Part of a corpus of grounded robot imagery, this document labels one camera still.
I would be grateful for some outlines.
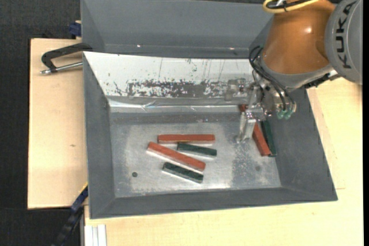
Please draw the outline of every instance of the wooden block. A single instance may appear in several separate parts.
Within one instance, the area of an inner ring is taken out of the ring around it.
[[[184,179],[192,180],[196,183],[202,183],[202,180],[204,179],[204,176],[200,173],[188,170],[186,168],[168,162],[164,163],[163,171],[173,175],[180,176]]]
[[[193,168],[198,171],[204,171],[205,169],[205,163],[197,160],[195,158],[189,157],[187,155],[184,155],[182,153],[178,153],[175,150],[169,149],[167,147],[161,146],[154,142],[149,142],[148,145],[148,151],[154,152],[158,155],[161,155],[167,159],[176,161],[184,166]]]
[[[189,145],[188,143],[179,142],[177,151],[185,152],[185,153],[193,153],[200,156],[208,156],[208,157],[216,157],[217,150],[210,149],[208,147],[199,147],[195,145]]]
[[[157,136],[158,143],[213,143],[214,134],[160,134]]]
[[[271,152],[269,150],[268,144],[265,141],[262,131],[259,128],[259,124],[256,123],[254,126],[253,139],[256,143],[256,146],[259,149],[261,156],[269,156]]]

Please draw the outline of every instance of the red block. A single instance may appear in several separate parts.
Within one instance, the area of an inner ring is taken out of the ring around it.
[[[213,143],[214,134],[160,134],[157,136],[158,143]]]
[[[178,163],[181,163],[182,165],[185,165],[187,167],[191,167],[198,171],[204,171],[205,169],[205,163],[197,160],[195,158],[189,157],[187,155],[184,155],[182,153],[178,153],[175,150],[169,149],[167,147],[161,146],[154,142],[149,142],[148,145],[148,151],[154,152],[158,155],[161,155],[167,159],[176,161]]]
[[[259,149],[260,155],[261,156],[268,156],[270,155],[272,152],[270,152],[269,150],[269,146],[265,141],[265,138],[263,136],[262,131],[259,128],[259,124],[256,122],[255,126],[254,126],[254,131],[253,131],[253,139],[256,143],[256,146]]]

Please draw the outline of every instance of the rectangular bar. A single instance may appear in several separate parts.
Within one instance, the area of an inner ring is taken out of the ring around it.
[[[160,134],[157,136],[158,143],[213,143],[214,134]]]
[[[196,169],[198,171],[204,171],[206,164],[200,160],[189,157],[187,155],[178,153],[175,150],[169,149],[167,147],[161,146],[154,142],[149,142],[148,151],[159,154],[165,158],[176,161],[182,165],[188,166],[190,168]]]
[[[204,179],[204,176],[200,173],[188,170],[186,168],[168,162],[164,163],[163,171],[183,177],[184,179],[192,180],[196,183],[202,183],[202,180]]]
[[[193,153],[200,156],[209,156],[209,157],[216,157],[217,150],[210,149],[208,147],[200,147],[195,145],[189,145],[188,143],[179,142],[177,146],[177,151],[186,152],[186,153]]]
[[[275,157],[277,155],[277,149],[273,142],[272,127],[270,126],[270,123],[268,121],[261,122],[261,129],[263,131],[264,138],[266,139],[266,143],[269,146],[269,157]]]
[[[263,133],[261,132],[259,128],[259,124],[256,123],[254,126],[254,132],[253,132],[253,139],[256,143],[256,146],[259,149],[261,156],[269,156],[271,154],[268,144],[265,141],[265,138],[263,136]]]

